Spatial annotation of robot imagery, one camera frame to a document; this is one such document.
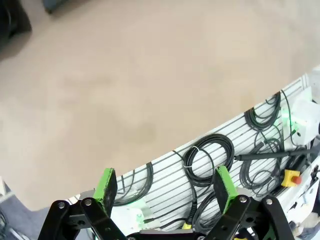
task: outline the beige table top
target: beige table top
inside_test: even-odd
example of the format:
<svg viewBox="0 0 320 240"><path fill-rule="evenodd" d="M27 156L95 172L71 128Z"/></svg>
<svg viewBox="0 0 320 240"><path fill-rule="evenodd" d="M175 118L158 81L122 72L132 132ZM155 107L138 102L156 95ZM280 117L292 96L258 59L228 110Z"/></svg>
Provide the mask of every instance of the beige table top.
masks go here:
<svg viewBox="0 0 320 240"><path fill-rule="evenodd" d="M0 53L0 175L30 209L92 189L320 62L318 0L88 0Z"/></svg>

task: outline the red button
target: red button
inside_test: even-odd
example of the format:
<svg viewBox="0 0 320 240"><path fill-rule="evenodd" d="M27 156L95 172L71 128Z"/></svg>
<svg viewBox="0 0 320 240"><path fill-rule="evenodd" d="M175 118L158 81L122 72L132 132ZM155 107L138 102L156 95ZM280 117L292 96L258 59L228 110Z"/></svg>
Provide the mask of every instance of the red button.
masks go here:
<svg viewBox="0 0 320 240"><path fill-rule="evenodd" d="M291 178L291 182L299 185L302 183L302 178L300 176L293 176Z"/></svg>

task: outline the bolt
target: bolt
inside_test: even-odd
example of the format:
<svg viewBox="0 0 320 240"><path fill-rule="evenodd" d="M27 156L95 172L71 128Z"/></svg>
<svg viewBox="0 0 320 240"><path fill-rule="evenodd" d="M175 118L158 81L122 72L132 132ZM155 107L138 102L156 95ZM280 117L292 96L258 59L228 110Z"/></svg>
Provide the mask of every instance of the bolt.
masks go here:
<svg viewBox="0 0 320 240"><path fill-rule="evenodd" d="M60 209L63 209L64 207L65 207L65 203L62 201L62 202L59 202L58 203L58 207L60 208Z"/></svg>
<svg viewBox="0 0 320 240"><path fill-rule="evenodd" d="M271 199L267 199L265 200L266 204L271 205L273 203L273 201Z"/></svg>
<svg viewBox="0 0 320 240"><path fill-rule="evenodd" d="M245 202L247 202L247 199L244 196L242 196L242 197L240 197L240 202L245 203Z"/></svg>
<svg viewBox="0 0 320 240"><path fill-rule="evenodd" d="M91 203L92 203L91 199L87 199L87 200L84 201L84 204L85 204L86 206L90 206Z"/></svg>

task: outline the metal bolt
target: metal bolt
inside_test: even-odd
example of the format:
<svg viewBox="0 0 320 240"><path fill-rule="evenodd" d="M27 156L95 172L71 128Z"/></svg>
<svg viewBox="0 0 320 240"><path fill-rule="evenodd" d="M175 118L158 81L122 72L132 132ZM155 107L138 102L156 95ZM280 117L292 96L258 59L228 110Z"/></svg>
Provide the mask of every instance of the metal bolt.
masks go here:
<svg viewBox="0 0 320 240"><path fill-rule="evenodd" d="M90 206L91 203L92 203L91 199L87 199L87 200L84 201L84 204L85 204L86 206Z"/></svg>
<svg viewBox="0 0 320 240"><path fill-rule="evenodd" d="M266 204L271 205L273 203L273 201L271 199L267 199L265 200Z"/></svg>
<svg viewBox="0 0 320 240"><path fill-rule="evenodd" d="M244 196L242 196L242 197L240 197L240 202L245 203L245 202L247 202L247 199Z"/></svg>
<svg viewBox="0 0 320 240"><path fill-rule="evenodd" d="M63 201L58 203L58 207L60 209L63 209L65 206L66 206L66 204Z"/></svg>

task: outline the yellow connector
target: yellow connector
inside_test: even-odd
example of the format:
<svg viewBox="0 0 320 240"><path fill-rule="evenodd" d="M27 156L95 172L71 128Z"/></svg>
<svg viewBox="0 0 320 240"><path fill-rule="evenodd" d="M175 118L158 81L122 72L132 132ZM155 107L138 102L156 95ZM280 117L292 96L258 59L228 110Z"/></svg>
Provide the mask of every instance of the yellow connector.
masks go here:
<svg viewBox="0 0 320 240"><path fill-rule="evenodd" d="M186 224L184 223L182 226L182 229L191 229L192 225L191 224Z"/></svg>
<svg viewBox="0 0 320 240"><path fill-rule="evenodd" d="M301 183L301 177L299 171L284 170L284 179L281 183L283 187L295 187Z"/></svg>

